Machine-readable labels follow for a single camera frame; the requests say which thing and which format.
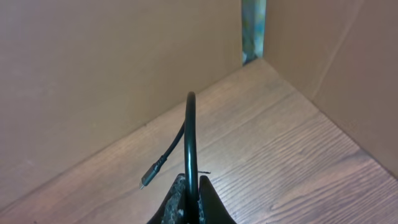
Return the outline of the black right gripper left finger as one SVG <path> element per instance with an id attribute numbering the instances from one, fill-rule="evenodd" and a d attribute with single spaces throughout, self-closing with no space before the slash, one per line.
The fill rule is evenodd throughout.
<path id="1" fill-rule="evenodd" d="M 172 183 L 159 209 L 147 224 L 185 223 L 185 175 L 179 174 Z"/>

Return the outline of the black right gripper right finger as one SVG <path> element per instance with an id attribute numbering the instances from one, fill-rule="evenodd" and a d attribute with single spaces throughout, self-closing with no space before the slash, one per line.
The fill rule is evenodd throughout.
<path id="1" fill-rule="evenodd" d="M 202 219 L 206 224 L 236 224 L 223 205 L 210 179 L 200 177 L 200 208 Z"/>

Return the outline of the black USB cable silver plug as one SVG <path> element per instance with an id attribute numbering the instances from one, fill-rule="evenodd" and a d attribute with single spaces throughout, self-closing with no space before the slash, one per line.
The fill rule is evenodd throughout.
<path id="1" fill-rule="evenodd" d="M 185 163 L 185 208 L 186 221 L 199 223 L 199 193 L 198 193 L 198 166 L 197 166 L 197 144 L 196 144 L 196 96 L 194 92 L 187 95 L 185 120 L 177 133 L 174 141 L 166 152 L 149 168 L 140 181 L 140 189 L 147 186 L 159 173 L 160 168 L 166 162 L 168 156 L 175 149 L 179 140 L 184 135 L 184 163 Z"/>

